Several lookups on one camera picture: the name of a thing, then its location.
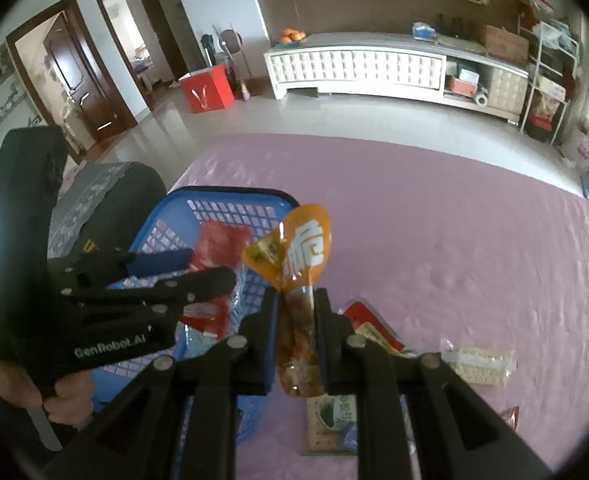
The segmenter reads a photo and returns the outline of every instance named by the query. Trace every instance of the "red box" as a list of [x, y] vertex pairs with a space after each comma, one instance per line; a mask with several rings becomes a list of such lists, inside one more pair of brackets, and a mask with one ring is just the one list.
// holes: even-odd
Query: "red box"
[[472, 85], [465, 81], [461, 81], [460, 79], [456, 79], [455, 77], [449, 78], [448, 89], [454, 92], [455, 94], [465, 95], [466, 97], [474, 97], [477, 94], [476, 85]]
[[186, 74], [178, 82], [195, 114], [222, 110], [234, 102], [234, 94], [223, 65]]

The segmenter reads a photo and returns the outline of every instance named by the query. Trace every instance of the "blue basket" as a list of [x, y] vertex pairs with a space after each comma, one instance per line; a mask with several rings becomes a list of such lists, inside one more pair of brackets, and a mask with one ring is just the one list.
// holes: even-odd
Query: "blue basket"
[[[291, 196], [276, 190], [241, 187], [182, 187], [170, 193], [150, 213], [130, 247], [131, 252], [157, 253], [185, 247], [194, 247], [199, 227], [204, 221], [217, 221], [229, 225], [247, 225], [255, 239], [262, 238], [298, 203]], [[160, 278], [176, 276], [185, 271], [161, 274], [139, 279], [130, 277], [113, 286], [138, 288], [153, 286]], [[242, 317], [260, 310], [263, 294], [269, 285], [266, 280], [247, 271], [243, 301], [231, 313], [233, 329], [238, 330]], [[177, 360], [202, 352], [202, 348], [188, 348], [185, 326], [177, 326], [174, 347], [137, 359], [103, 366], [92, 370], [96, 386], [95, 411], [110, 402], [153, 359], [168, 354]], [[237, 442], [247, 440], [255, 431], [265, 397], [240, 396], [238, 408], [242, 412]]]

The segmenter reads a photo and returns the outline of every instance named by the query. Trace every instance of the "door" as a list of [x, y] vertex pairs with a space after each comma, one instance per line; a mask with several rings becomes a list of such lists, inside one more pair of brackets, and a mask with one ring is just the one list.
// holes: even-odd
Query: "door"
[[150, 25], [154, 29], [154, 33], [159, 40], [159, 46], [163, 51], [163, 55], [170, 65], [172, 75], [175, 79], [183, 77], [188, 72], [188, 67], [183, 59], [181, 51], [178, 48], [177, 40], [175, 40], [172, 29], [168, 23], [165, 12], [161, 7], [159, 0], [141, 0], [143, 9], [148, 14]]
[[52, 24], [44, 46], [92, 136], [101, 141], [125, 130], [122, 120], [88, 69], [88, 60], [78, 47], [63, 13]]

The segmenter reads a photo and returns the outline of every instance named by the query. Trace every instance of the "tile floor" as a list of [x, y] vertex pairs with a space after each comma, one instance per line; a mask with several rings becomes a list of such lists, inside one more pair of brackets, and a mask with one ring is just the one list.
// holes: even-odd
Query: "tile floor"
[[271, 133], [380, 140], [464, 156], [548, 182], [582, 196], [578, 172], [551, 146], [504, 120], [443, 105], [355, 95], [290, 92], [282, 101], [257, 96], [226, 110], [193, 114], [182, 91], [119, 138], [100, 160], [136, 160], [170, 187], [194, 158], [225, 134]]

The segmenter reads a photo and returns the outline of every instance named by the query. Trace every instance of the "pink table surface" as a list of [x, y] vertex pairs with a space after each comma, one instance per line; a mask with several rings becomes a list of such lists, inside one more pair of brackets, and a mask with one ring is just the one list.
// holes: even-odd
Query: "pink table surface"
[[[333, 250], [320, 286], [338, 310], [370, 301], [411, 346], [514, 349], [495, 410], [556, 468], [589, 428], [589, 202], [512, 171], [420, 148], [340, 138], [233, 136], [175, 187], [281, 189], [325, 206]], [[274, 385], [240, 479], [356, 478], [356, 460], [308, 457], [305, 403]]]

